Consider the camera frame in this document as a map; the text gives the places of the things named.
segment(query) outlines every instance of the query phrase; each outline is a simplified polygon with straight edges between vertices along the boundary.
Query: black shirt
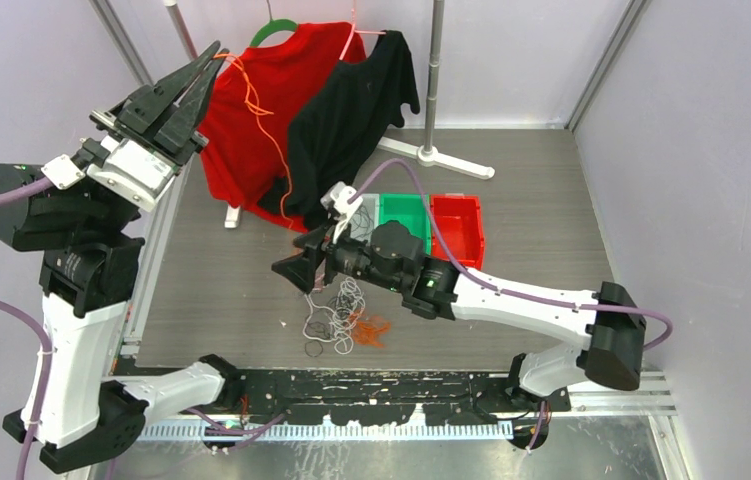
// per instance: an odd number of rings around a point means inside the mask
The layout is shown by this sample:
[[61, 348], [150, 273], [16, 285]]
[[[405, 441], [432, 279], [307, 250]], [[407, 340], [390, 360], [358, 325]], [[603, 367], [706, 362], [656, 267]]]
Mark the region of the black shirt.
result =
[[[287, 130], [287, 162], [293, 191], [289, 215], [303, 215], [307, 228], [327, 213], [319, 199], [334, 184], [351, 184], [387, 126], [404, 126], [401, 105], [419, 113], [413, 59], [401, 32], [387, 31], [365, 61], [338, 62], [325, 86], [301, 109]], [[277, 178], [257, 204], [280, 213], [287, 179]]]

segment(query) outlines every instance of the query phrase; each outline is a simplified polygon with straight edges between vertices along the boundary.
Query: wood grain surface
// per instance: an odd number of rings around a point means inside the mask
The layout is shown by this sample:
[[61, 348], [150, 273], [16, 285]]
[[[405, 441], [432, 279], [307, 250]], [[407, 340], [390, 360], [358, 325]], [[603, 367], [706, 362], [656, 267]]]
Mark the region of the wood grain surface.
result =
[[[414, 144], [422, 136], [419, 130], [388, 133]], [[598, 289], [602, 280], [611, 280], [569, 132], [440, 130], [435, 144], [444, 153], [496, 168], [495, 177], [484, 181], [414, 163], [426, 193], [480, 197], [485, 272], [562, 289]], [[357, 183], [393, 156], [377, 151]], [[411, 190], [406, 174], [392, 168], [372, 191]], [[255, 368], [507, 370], [514, 355], [556, 343], [487, 322], [424, 320], [403, 309], [398, 295], [362, 284], [367, 311], [392, 322], [382, 337], [385, 347], [358, 345], [339, 355], [326, 345], [324, 353], [309, 357], [301, 334], [307, 304], [269, 270], [272, 262], [293, 253], [295, 235], [248, 212], [239, 228], [226, 230], [225, 208], [210, 197], [196, 162], [165, 253], [138, 365], [179, 367], [216, 353], [238, 367]], [[334, 291], [314, 299], [325, 303]]]

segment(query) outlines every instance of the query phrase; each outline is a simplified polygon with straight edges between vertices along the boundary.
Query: hanger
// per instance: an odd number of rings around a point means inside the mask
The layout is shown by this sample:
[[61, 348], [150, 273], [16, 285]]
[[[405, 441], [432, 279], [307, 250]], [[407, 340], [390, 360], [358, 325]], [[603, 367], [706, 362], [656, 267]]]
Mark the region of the hanger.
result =
[[354, 38], [354, 34], [359, 33], [361, 35], [368, 34], [368, 35], [385, 35], [385, 32], [373, 32], [370, 30], [357, 30], [357, 0], [354, 0], [351, 7], [351, 31], [349, 32], [349, 38], [346, 40], [346, 46], [343, 47], [342, 53], [340, 53], [340, 60], [343, 59], [343, 57], [346, 56], [346, 52], [348, 52], [348, 47], [351, 45], [351, 39]]
[[269, 7], [269, 23], [254, 34], [250, 47], [259, 47], [264, 40], [278, 32], [295, 32], [298, 28], [298, 25], [288, 18], [279, 18], [278, 20], [272, 18], [272, 4], [269, 3], [269, 0], [266, 0], [266, 6]]

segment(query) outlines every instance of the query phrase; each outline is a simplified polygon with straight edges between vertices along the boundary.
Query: clothing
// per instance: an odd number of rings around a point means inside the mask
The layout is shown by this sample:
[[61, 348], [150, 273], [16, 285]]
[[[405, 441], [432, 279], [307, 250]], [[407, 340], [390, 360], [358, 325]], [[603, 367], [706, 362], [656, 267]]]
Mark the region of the clothing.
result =
[[[250, 96], [251, 101], [257, 103], [259, 98], [259, 106], [272, 112], [260, 116], [260, 124], [278, 142], [282, 154], [287, 152], [290, 122], [325, 85], [351, 28], [345, 22], [301, 24], [283, 44], [250, 47], [240, 56], [257, 94]], [[363, 41], [354, 34], [345, 60], [354, 63], [365, 58]], [[289, 227], [278, 209], [268, 213], [256, 205], [274, 179], [286, 173], [277, 148], [245, 104], [246, 89], [243, 73], [233, 65], [216, 79], [207, 116], [198, 128], [210, 140], [201, 154], [207, 186], [214, 198]], [[301, 219], [293, 227], [304, 231]]]
[[[286, 211], [304, 215], [310, 229], [319, 226], [326, 218], [322, 195], [339, 181], [354, 181], [388, 125], [404, 126], [404, 103], [419, 113], [413, 59], [401, 32], [379, 36], [361, 63], [338, 62], [325, 86], [290, 123], [287, 159], [293, 190]], [[258, 205], [279, 212], [287, 185], [286, 178], [276, 179]]]

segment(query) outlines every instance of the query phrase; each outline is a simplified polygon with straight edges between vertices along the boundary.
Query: red sweater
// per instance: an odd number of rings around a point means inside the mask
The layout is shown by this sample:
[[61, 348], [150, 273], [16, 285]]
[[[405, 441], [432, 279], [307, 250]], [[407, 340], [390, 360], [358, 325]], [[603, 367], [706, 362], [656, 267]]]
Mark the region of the red sweater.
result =
[[[273, 112], [260, 117], [286, 159], [287, 127], [299, 110], [316, 95], [337, 64], [348, 40], [351, 24], [304, 23], [283, 44], [249, 47], [240, 56], [262, 109]], [[343, 60], [357, 63], [366, 53], [360, 35], [354, 34]], [[207, 186], [214, 198], [233, 207], [242, 206], [275, 224], [289, 221], [256, 205], [276, 177], [286, 176], [278, 150], [260, 131], [254, 113], [245, 104], [246, 82], [234, 66], [216, 79], [207, 116], [199, 127], [210, 143], [201, 154]], [[300, 217], [293, 229], [306, 231]]]

